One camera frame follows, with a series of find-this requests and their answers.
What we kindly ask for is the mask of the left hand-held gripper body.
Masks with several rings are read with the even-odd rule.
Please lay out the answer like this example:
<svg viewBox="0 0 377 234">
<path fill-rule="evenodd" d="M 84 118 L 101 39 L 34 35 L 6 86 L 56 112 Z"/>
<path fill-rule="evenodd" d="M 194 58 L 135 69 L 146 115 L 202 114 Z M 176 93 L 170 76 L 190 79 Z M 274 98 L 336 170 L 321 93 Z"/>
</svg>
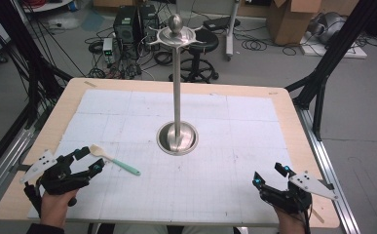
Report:
<svg viewBox="0 0 377 234">
<path fill-rule="evenodd" d="M 73 152 L 57 157 L 51 150 L 45 150 L 19 182 L 26 183 L 37 177 L 37 182 L 51 195 L 61 195 L 89 185 L 89 179 L 81 177 L 80 173 L 73 174 L 70 170 L 76 160 Z"/>
</svg>

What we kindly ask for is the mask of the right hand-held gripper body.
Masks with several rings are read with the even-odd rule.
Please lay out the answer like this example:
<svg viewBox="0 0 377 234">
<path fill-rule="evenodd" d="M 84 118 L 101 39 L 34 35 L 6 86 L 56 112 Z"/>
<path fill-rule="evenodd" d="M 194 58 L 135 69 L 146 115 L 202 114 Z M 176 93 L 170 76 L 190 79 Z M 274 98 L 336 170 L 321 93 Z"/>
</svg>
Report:
<svg viewBox="0 0 377 234">
<path fill-rule="evenodd" d="M 266 184 L 259 191 L 260 198 L 273 207 L 277 207 L 288 214 L 298 214 L 310 208 L 313 204 L 312 195 L 316 194 L 323 198 L 336 200 L 337 195 L 313 175 L 304 172 L 287 177 L 287 189 L 279 189 Z"/>
</svg>

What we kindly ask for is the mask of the cream spoon with green handle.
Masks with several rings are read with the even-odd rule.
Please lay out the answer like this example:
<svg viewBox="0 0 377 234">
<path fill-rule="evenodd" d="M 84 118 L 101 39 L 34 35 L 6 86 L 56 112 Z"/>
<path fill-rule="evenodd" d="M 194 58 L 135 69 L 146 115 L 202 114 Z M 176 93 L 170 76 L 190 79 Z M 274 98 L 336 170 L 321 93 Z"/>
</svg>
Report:
<svg viewBox="0 0 377 234">
<path fill-rule="evenodd" d="M 125 171 L 135 175 L 135 176 L 140 176 L 141 175 L 141 172 L 140 170 L 130 166 L 130 165 L 127 165 L 119 160 L 117 160 L 116 158 L 114 158 L 113 156 L 110 156 L 109 154 L 107 154 L 104 149 L 96 144 L 93 144 L 90 146 L 90 152 L 94 155 L 94 156 L 97 156 L 97 157 L 102 157 L 104 159 L 107 159 L 108 161 L 110 161 L 111 163 L 121 167 L 122 169 L 124 169 Z"/>
</svg>

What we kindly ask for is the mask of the silver metal utensil rack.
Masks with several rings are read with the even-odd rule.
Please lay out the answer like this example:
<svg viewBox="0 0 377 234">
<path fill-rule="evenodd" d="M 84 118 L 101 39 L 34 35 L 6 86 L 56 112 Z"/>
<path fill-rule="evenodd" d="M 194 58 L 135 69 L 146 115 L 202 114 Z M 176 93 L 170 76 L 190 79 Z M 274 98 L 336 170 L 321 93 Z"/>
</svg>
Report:
<svg viewBox="0 0 377 234">
<path fill-rule="evenodd" d="M 182 156 L 192 152 L 198 144 L 199 134 L 193 125 L 181 120 L 181 76 L 180 49 L 196 43 L 196 31 L 183 25 L 180 14 L 168 19 L 168 26 L 156 29 L 156 40 L 152 45 L 163 44 L 172 52 L 173 120 L 164 124 L 157 132 L 157 143 L 167 154 Z"/>
</svg>

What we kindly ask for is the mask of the person's right hand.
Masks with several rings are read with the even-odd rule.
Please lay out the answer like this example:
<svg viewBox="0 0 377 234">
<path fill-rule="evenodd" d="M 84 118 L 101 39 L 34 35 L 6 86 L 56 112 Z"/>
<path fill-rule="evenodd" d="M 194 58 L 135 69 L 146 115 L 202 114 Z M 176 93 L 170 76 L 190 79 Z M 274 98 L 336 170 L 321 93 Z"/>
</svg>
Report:
<svg viewBox="0 0 377 234">
<path fill-rule="evenodd" d="M 308 234 L 306 220 L 302 214 L 288 214 L 280 208 L 274 207 L 279 220 L 280 234 Z"/>
</svg>

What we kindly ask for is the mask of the white gridded paper mat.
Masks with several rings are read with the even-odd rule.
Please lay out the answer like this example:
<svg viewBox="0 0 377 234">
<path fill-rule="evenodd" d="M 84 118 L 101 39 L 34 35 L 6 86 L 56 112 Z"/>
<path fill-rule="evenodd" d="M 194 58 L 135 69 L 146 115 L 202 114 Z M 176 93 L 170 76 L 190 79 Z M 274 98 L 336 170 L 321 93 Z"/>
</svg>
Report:
<svg viewBox="0 0 377 234">
<path fill-rule="evenodd" d="M 88 90 L 57 154 L 97 144 L 138 169 L 132 175 L 109 163 L 82 188 L 71 220 L 183 224 L 277 223 L 274 209 L 252 184 L 261 174 L 285 190 L 276 163 L 291 163 L 280 116 L 269 97 L 184 95 L 181 118 L 199 133 L 196 148 L 171 156 L 157 144 L 173 117 L 167 93 Z"/>
</svg>

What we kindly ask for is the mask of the white power supply box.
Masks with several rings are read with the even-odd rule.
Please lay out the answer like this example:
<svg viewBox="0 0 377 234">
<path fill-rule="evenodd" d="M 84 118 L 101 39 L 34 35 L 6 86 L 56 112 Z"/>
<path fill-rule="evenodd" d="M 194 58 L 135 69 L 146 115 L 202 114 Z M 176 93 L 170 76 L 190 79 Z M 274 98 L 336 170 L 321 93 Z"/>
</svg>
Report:
<svg viewBox="0 0 377 234">
<path fill-rule="evenodd" d="M 103 40 L 103 48 L 102 48 L 104 59 L 107 64 L 112 64 L 115 62 L 114 58 L 114 50 L 113 50 L 113 39 L 112 38 L 105 38 Z"/>
</svg>

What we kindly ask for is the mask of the blue floor mat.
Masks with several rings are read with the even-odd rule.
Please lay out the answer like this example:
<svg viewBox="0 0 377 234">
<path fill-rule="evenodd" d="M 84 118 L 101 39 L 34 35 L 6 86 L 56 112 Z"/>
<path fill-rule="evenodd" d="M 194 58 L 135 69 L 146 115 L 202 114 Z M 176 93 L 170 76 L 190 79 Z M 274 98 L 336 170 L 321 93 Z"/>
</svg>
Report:
<svg viewBox="0 0 377 234">
<path fill-rule="evenodd" d="M 98 31 L 104 23 L 104 21 L 105 18 L 98 12 L 90 11 L 85 16 L 85 19 L 81 24 L 81 28 L 84 31 Z"/>
</svg>

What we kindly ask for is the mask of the black computer tower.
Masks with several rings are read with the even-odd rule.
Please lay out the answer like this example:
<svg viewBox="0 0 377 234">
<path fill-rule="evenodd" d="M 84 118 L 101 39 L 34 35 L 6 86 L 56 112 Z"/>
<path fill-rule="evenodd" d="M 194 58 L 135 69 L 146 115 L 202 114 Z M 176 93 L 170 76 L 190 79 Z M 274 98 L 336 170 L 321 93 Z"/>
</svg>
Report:
<svg viewBox="0 0 377 234">
<path fill-rule="evenodd" d="M 124 44 L 133 43 L 137 37 L 136 6 L 120 6 L 113 23 L 118 40 Z"/>
<path fill-rule="evenodd" d="M 154 5 L 141 5 L 139 7 L 141 29 L 144 36 L 155 36 L 159 28 L 159 18 Z"/>
</svg>

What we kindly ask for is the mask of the brown cardboard box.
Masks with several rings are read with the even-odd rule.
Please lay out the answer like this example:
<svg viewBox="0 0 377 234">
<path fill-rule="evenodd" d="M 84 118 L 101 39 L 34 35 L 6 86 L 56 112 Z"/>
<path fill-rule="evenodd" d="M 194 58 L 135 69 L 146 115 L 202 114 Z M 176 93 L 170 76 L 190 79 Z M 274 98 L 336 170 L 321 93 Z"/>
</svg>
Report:
<svg viewBox="0 0 377 234">
<path fill-rule="evenodd" d="M 272 0 L 267 28 L 277 45 L 299 44 L 321 0 Z"/>
</svg>

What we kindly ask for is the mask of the grey rounded machine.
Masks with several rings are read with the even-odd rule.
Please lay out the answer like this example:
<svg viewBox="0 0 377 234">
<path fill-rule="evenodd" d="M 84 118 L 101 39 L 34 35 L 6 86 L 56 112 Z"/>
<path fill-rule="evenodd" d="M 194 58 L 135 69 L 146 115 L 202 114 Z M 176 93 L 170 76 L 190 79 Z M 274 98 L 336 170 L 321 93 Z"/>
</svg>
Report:
<svg viewBox="0 0 377 234">
<path fill-rule="evenodd" d="M 319 13 L 310 20 L 307 31 L 326 45 L 338 34 L 345 22 L 346 20 L 335 12 Z"/>
</svg>

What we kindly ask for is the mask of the round white table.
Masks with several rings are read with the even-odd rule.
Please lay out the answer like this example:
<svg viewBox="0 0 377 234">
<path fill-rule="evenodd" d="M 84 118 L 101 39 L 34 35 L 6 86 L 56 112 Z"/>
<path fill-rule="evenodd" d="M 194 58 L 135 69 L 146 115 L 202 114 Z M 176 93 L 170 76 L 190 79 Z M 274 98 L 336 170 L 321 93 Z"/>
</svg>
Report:
<svg viewBox="0 0 377 234">
<path fill-rule="evenodd" d="M 22 8 L 26 13 L 39 13 L 66 7 L 71 1 L 72 0 L 60 0 L 59 2 L 57 2 L 56 0 L 43 0 L 43 2 L 37 6 L 22 4 Z"/>
</svg>

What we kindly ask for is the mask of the flat black device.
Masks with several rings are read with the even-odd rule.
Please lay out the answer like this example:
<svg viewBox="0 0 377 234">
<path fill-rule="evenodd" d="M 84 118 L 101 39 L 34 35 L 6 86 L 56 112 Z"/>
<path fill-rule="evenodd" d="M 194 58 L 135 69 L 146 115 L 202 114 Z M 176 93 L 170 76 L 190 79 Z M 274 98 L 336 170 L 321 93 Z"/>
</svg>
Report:
<svg viewBox="0 0 377 234">
<path fill-rule="evenodd" d="M 219 19 L 209 19 L 203 22 L 203 26 L 209 31 L 230 29 L 231 27 L 231 18 L 223 17 Z"/>
</svg>

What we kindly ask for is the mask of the aluminium rail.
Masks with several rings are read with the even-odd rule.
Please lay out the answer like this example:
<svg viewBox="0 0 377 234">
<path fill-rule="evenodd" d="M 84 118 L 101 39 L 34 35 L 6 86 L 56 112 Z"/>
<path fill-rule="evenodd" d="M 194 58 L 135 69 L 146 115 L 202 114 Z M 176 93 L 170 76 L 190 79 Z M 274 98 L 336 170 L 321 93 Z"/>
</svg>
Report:
<svg viewBox="0 0 377 234">
<path fill-rule="evenodd" d="M 333 205 L 340 219 L 340 226 L 343 228 L 345 234 L 360 234 L 358 223 L 350 208 L 348 200 L 346 199 L 343 188 L 340 185 L 340 181 L 335 173 L 325 146 L 321 140 L 317 139 L 312 130 L 313 117 L 310 111 L 296 107 L 296 113 L 306 133 L 312 151 L 314 152 L 322 178 L 327 183 L 332 183 L 334 186 L 334 192 L 337 195 L 337 199 L 333 201 Z"/>
<path fill-rule="evenodd" d="M 4 148 L 4 151 L 0 153 L 0 187 L 8 176 L 14 174 L 22 158 L 31 147 L 34 137 L 34 130 L 21 129 L 11 138 L 10 143 Z"/>
</svg>

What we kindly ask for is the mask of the black metal frame stand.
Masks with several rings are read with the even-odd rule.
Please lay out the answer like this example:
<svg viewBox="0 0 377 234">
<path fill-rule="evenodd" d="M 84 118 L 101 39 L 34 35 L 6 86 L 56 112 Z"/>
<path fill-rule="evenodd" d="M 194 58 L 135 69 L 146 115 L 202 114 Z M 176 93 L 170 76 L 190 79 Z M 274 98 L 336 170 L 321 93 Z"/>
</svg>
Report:
<svg viewBox="0 0 377 234">
<path fill-rule="evenodd" d="M 18 50 L 15 53 L 12 46 L 0 35 L 0 45 L 13 61 L 19 76 L 28 82 L 28 104 L 22 110 L 11 128 L 0 140 L 0 159 L 10 146 L 19 130 L 26 125 L 31 127 L 37 119 L 38 106 L 42 100 L 59 98 L 64 88 L 57 77 L 70 81 L 73 76 L 47 61 L 22 21 L 19 11 L 12 0 L 0 0 L 0 24 Z"/>
<path fill-rule="evenodd" d="M 301 88 L 299 95 L 292 99 L 300 109 L 308 110 L 311 101 L 316 100 L 312 130 L 318 140 L 321 140 L 320 125 L 327 80 L 376 14 L 377 0 L 358 0 L 316 68 L 308 76 L 285 87 L 288 92 Z"/>
</svg>

